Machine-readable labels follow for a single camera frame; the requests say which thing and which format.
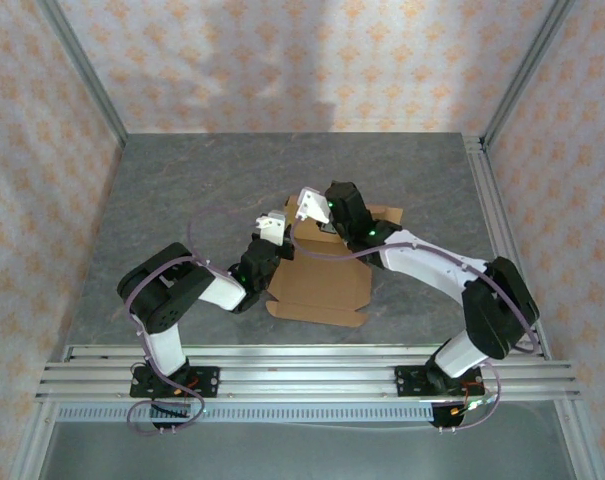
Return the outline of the brown cardboard paper box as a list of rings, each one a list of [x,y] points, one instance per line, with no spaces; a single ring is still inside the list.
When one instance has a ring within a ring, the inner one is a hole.
[[[326,261],[301,252],[343,256],[349,253],[337,234],[320,230],[313,219],[295,229],[294,259],[283,260],[270,282],[266,302],[270,315],[284,320],[349,328],[368,320],[363,308],[371,302],[372,268],[358,259]]]

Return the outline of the wide aluminium extrusion beam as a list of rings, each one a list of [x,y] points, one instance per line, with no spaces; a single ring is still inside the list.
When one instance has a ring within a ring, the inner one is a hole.
[[[387,401],[398,396],[392,366],[231,366],[220,368],[217,398],[222,401]],[[481,367],[485,388],[506,401],[579,398],[581,386],[567,363],[498,364]],[[124,400],[132,372],[104,359],[47,366],[38,398]]]

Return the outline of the grey metal sheet panel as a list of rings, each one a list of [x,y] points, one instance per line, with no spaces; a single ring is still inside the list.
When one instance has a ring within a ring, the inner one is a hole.
[[[515,425],[491,435],[283,424],[200,424],[141,437],[61,423],[40,480],[576,480],[562,445]]]

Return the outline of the narrow aluminium extrusion rail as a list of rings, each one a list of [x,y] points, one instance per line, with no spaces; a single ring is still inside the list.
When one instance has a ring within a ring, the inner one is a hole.
[[[189,357],[213,356],[269,356],[269,357],[430,357],[437,349],[435,345],[408,346],[392,344],[342,344],[342,345],[210,345],[185,346],[183,352]],[[117,345],[74,345],[69,348],[71,359],[124,359],[142,356],[142,348]]]

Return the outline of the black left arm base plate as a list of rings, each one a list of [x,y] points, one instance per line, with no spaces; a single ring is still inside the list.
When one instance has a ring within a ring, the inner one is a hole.
[[[169,376],[174,383],[195,391],[203,398],[216,398],[220,384],[220,369],[215,366],[183,365]],[[162,381],[148,365],[136,365],[132,370],[129,390],[132,398],[168,399],[191,397],[190,393]]]

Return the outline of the aluminium side rail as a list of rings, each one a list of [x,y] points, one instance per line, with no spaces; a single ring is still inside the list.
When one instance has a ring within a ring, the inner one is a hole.
[[[521,262],[488,153],[484,150],[479,137],[463,136],[463,143],[492,249],[496,255],[509,258],[526,280],[526,270]]]

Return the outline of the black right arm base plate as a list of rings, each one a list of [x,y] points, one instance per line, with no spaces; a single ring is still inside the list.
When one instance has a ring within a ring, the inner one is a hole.
[[[400,397],[481,396],[486,392],[480,368],[472,368],[459,377],[449,377],[439,367],[400,365],[394,369]]]

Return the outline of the aluminium frame post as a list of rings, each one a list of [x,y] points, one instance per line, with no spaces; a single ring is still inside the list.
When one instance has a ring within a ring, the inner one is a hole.
[[[488,152],[495,144],[575,2],[576,0],[553,1],[492,115],[484,135],[480,137],[480,144],[484,152]]]
[[[71,60],[119,146],[124,148],[129,132],[100,80],[91,60],[69,22],[59,0],[35,0]]]

